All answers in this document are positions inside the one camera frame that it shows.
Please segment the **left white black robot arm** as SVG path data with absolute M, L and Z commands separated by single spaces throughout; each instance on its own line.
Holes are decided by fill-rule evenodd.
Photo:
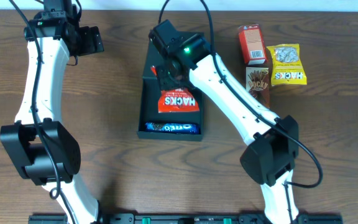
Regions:
M 80 175 L 76 139 L 62 121 L 63 79 L 71 58 L 104 50 L 97 27 L 80 26 L 79 1 L 44 0 L 43 10 L 25 21 L 29 66 L 14 122 L 0 140 L 23 179 L 48 191 L 65 212 L 65 223 L 100 223 L 99 202 Z

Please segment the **brown Pocky box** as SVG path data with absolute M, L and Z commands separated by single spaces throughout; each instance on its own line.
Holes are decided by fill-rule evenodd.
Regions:
M 263 67 L 246 68 L 246 90 L 266 108 L 270 108 L 269 69 Z

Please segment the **black gift box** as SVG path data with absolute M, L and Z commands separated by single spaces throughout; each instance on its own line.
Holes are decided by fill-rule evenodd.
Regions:
M 140 104 L 139 126 L 137 135 L 140 139 L 159 139 L 174 141 L 201 141 L 203 139 L 203 117 L 204 117 L 204 98 L 200 90 L 190 90 L 195 100 L 199 104 L 199 111 L 196 112 L 177 112 L 177 113 L 159 113 L 158 100 L 161 97 L 161 91 L 158 85 L 157 77 L 151 71 L 151 66 L 160 65 L 163 58 L 157 52 L 157 49 L 149 43 L 147 56 L 145 59 L 144 71 L 142 74 L 142 96 Z M 157 133 L 147 131 L 145 124 L 150 123 L 179 123 L 196 124 L 199 127 L 198 134 L 176 134 L 176 133 Z

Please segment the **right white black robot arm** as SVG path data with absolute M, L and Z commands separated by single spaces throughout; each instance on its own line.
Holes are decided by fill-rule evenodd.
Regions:
M 280 119 L 251 96 L 201 34 L 185 37 L 166 20 L 149 39 L 163 59 L 155 69 L 161 89 L 196 88 L 215 103 L 247 146 L 240 163 L 262 189 L 265 216 L 271 223 L 293 223 L 298 209 L 290 182 L 298 146 L 290 138 L 298 135 L 296 121 Z

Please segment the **yellow Hacks candy bag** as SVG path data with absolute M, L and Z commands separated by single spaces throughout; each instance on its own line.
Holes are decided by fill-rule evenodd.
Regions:
M 271 84 L 306 85 L 307 76 L 300 60 L 299 44 L 279 44 L 268 46 L 272 57 Z

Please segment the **blue Oreo cookie pack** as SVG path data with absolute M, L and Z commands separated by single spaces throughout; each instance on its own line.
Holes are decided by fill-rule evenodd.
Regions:
M 199 134 L 199 127 L 197 124 L 185 123 L 145 123 L 145 130 L 149 132 L 158 133 L 173 133 L 173 134 Z

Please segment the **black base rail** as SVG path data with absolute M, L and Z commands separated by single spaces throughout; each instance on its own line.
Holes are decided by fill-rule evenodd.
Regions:
M 265 224 L 269 223 L 261 213 L 240 215 L 134 215 L 117 213 L 103 215 L 97 224 Z M 293 223 L 297 224 L 343 224 L 340 215 L 301 214 Z

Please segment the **red Hacks candy bag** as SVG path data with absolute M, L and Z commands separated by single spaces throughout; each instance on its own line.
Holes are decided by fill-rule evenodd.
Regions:
M 151 66 L 156 76 L 161 96 L 158 99 L 159 113 L 190 113 L 199 112 L 200 108 L 190 91 L 181 86 L 172 74 L 162 66 Z

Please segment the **red cardboard snack box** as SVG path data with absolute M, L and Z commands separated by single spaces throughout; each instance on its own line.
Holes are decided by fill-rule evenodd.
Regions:
M 262 65 L 268 59 L 264 38 L 258 24 L 240 26 L 238 29 L 241 51 L 246 65 Z

